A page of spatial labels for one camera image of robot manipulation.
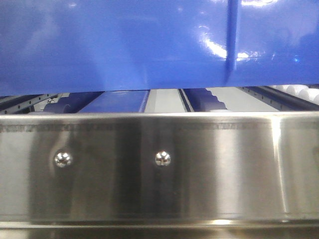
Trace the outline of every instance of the chrome screw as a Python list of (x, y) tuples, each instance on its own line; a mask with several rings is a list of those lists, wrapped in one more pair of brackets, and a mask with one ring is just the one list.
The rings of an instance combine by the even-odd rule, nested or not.
[(70, 166), (73, 162), (73, 157), (68, 152), (58, 152), (54, 157), (55, 165), (59, 168)]
[(170, 164), (170, 155), (165, 152), (158, 152), (155, 156), (155, 163), (158, 166), (168, 166)]

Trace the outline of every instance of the metal frame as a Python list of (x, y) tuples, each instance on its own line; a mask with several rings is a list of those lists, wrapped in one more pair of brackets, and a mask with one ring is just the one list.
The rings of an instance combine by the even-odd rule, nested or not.
[(0, 235), (315, 238), (318, 132), (319, 112), (1, 116)]

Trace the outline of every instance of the blue plastic cover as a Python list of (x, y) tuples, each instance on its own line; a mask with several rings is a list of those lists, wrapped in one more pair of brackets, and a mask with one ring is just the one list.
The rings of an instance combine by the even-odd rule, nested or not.
[(318, 83), (318, 0), (1, 0), (0, 96)]

